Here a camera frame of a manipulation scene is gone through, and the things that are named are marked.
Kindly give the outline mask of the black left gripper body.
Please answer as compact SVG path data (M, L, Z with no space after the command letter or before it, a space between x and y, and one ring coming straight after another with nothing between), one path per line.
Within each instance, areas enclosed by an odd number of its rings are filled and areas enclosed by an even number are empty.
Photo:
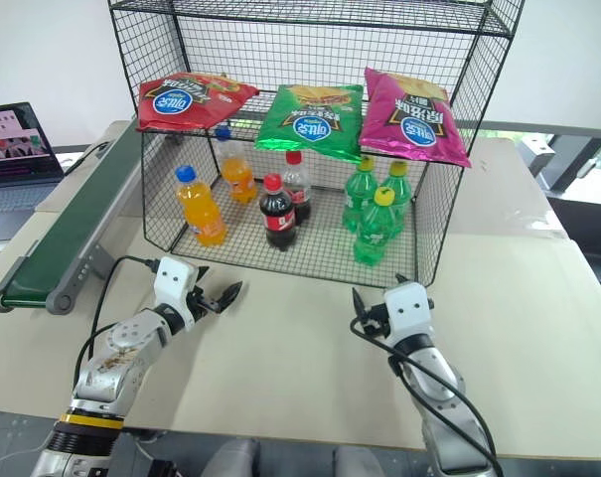
M218 303L208 299L199 286L195 286L187 293L186 304L195 321L199 321L209 313L218 314L220 311Z

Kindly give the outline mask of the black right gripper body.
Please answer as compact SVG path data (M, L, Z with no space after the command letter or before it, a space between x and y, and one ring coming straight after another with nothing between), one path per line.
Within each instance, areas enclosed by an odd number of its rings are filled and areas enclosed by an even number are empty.
M362 317L364 333L372 338L386 338L390 333L389 315L385 304L373 305Z

